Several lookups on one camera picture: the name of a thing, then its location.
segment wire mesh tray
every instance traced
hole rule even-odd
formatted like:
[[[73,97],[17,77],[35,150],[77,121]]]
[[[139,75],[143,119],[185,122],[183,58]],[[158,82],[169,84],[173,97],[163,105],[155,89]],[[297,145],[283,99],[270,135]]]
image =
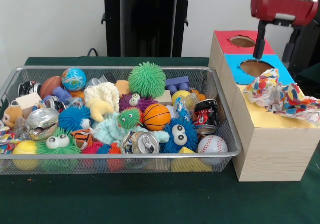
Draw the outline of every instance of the wire mesh tray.
[[[14,70],[0,90],[2,103],[18,97],[18,86],[30,80],[44,83],[61,76],[71,66],[24,66]],[[127,80],[134,67],[82,66],[88,80],[111,72],[117,80]],[[242,144],[226,97],[215,70],[208,67],[163,67],[167,79],[189,76],[190,88],[219,103],[221,126],[215,133],[223,138],[228,153],[192,154],[77,154],[77,155],[0,155],[0,175],[103,174],[103,173],[179,173],[222,172]],[[211,166],[204,165],[203,159]],[[21,170],[16,166],[31,167]]]

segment black stand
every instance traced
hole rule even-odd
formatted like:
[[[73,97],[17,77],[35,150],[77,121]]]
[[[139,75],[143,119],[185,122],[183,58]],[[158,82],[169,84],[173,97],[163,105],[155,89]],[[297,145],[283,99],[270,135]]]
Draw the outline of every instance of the black stand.
[[[104,0],[109,57],[181,57],[188,0]]]

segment orange basketball ball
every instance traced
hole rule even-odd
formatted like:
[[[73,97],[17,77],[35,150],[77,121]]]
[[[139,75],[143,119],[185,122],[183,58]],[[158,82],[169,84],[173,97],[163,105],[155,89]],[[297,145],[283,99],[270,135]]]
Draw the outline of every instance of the orange basketball ball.
[[[162,104],[152,104],[144,111],[144,124],[150,131],[162,131],[170,121],[170,111]]]

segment wrapping paper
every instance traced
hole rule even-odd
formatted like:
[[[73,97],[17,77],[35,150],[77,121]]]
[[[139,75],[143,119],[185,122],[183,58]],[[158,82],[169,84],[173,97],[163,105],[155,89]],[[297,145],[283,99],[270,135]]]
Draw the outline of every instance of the wrapping paper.
[[[270,69],[257,77],[244,90],[251,103],[256,103],[288,118],[306,120],[320,126],[320,100],[305,96],[296,83],[281,86],[278,69]]]

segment wooden box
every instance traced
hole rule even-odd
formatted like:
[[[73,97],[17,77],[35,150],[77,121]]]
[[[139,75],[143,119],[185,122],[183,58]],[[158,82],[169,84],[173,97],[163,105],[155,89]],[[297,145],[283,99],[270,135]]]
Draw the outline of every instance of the wooden box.
[[[268,112],[243,94],[267,69],[277,68],[283,85],[294,82],[268,42],[262,59],[253,58],[257,35],[215,31],[212,41],[209,67],[217,71],[243,146],[234,167],[240,182],[300,181],[320,140],[320,128]]]

